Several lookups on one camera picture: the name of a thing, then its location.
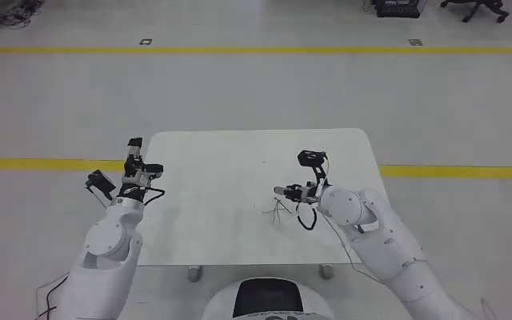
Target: gray floor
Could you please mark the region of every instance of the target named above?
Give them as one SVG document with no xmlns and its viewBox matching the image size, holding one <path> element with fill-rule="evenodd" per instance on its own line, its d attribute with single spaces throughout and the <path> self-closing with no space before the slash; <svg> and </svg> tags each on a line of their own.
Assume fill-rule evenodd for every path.
<svg viewBox="0 0 512 320">
<path fill-rule="evenodd" d="M 467 6 L 377 19 L 349 0 L 53 1 L 2 46 L 512 46 Z M 358 127 L 379 163 L 511 166 L 509 55 L 3 55 L 0 157 L 121 159 L 162 130 Z M 34 290 L 66 272 L 103 210 L 86 173 L 2 171 L 0 318 L 34 318 Z M 512 314 L 512 182 L 385 180 L 448 291 L 480 313 Z M 122 319 L 199 319 L 219 288 L 258 275 L 301 279 L 343 319 L 408 319 L 397 299 L 337 266 L 140 267 Z"/>
</svg>

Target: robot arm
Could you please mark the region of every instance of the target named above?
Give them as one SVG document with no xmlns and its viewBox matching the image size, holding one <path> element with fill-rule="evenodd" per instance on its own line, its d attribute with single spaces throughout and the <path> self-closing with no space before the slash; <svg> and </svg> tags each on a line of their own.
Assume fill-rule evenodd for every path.
<svg viewBox="0 0 512 320">
<path fill-rule="evenodd" d="M 142 248 L 142 236 L 135 228 L 143 217 L 144 196 L 153 190 L 151 180 L 163 172 L 162 166 L 142 161 L 141 138 L 131 139 L 128 146 L 130 152 L 119 195 L 106 208 L 104 219 L 87 232 L 62 290 L 56 309 L 58 320 L 117 319 L 126 303 Z M 92 183 L 111 198 L 113 185 L 100 172 L 90 175 L 88 183 L 86 187 Z"/>
<path fill-rule="evenodd" d="M 423 248 L 389 203 L 372 189 L 354 192 L 331 186 L 328 169 L 327 173 L 322 169 L 324 159 L 325 152 L 304 150 L 299 163 L 313 168 L 317 182 L 276 187 L 274 192 L 332 218 L 365 267 L 400 299 L 414 320 L 478 319 L 446 294 Z M 373 222 L 378 228 L 365 232 L 362 226 Z"/>
</svg>

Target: black wire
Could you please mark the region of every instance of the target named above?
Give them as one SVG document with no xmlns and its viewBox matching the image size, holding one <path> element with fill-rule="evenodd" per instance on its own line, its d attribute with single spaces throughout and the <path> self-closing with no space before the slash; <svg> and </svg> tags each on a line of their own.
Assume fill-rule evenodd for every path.
<svg viewBox="0 0 512 320">
<path fill-rule="evenodd" d="M 156 200 L 160 197 L 163 197 L 164 194 L 166 194 L 166 192 L 162 189 L 156 189 L 156 188 L 151 188 L 151 187 L 147 187 L 146 190 L 151 190 L 151 191 L 157 191 L 159 192 L 160 194 L 157 195 L 157 196 L 154 196 L 152 197 L 151 199 L 149 199 L 148 201 L 146 201 L 146 203 L 144 203 L 144 206 L 147 206 L 150 202 L 152 202 L 153 200 Z"/>
<path fill-rule="evenodd" d="M 30 18 L 40 13 L 39 9 L 45 0 L 21 0 L 19 4 L 0 15 L 0 25 L 12 30 L 21 29 L 30 24 Z"/>
<path fill-rule="evenodd" d="M 311 209 L 312 209 L 312 211 L 313 211 L 313 217 L 314 217 L 314 218 L 313 218 L 313 223 L 311 223 L 311 226 L 306 226 L 306 225 L 304 224 L 304 222 L 302 222 L 302 220 L 301 220 L 301 216 L 300 216 L 300 214 L 298 213 L 298 206 L 299 206 L 299 205 L 300 205 L 300 203 L 298 203 L 298 204 L 297 204 L 297 208 L 296 208 L 298 223 L 300 223 L 300 224 L 301 224 L 301 226 L 302 226 L 304 229 L 306 229 L 306 230 L 308 230 L 308 231 L 312 231 L 312 229 L 314 229 L 314 226 L 316 226 L 316 224 L 317 224 L 317 211 L 316 211 L 315 209 L 311 208 Z"/>
<path fill-rule="evenodd" d="M 48 291 L 48 294 L 46 294 L 46 311 L 45 311 L 46 312 L 46 320 L 50 320 L 50 311 L 52 311 L 52 309 L 50 308 L 50 294 L 52 292 L 54 292 L 55 289 L 59 288 L 67 280 L 68 277 L 65 277 L 64 280 L 62 280 L 59 284 L 54 286 L 54 288 L 52 290 Z"/>
<path fill-rule="evenodd" d="M 53 309 L 57 309 L 57 306 L 52 306 L 51 308 L 49 308 L 48 310 L 46 310 L 45 312 L 41 313 L 36 319 L 34 320 L 39 320 L 40 317 L 42 317 L 43 315 L 45 315 L 46 313 L 52 311 Z"/>
<path fill-rule="evenodd" d="M 280 204 L 283 208 L 285 208 L 286 211 L 288 211 L 290 214 L 292 214 L 292 212 L 290 210 L 288 210 L 288 208 L 286 208 L 285 205 L 282 204 L 281 200 L 277 199 L 276 197 L 274 197 L 274 199 L 276 199 L 278 201 L 278 204 Z"/>
</svg>

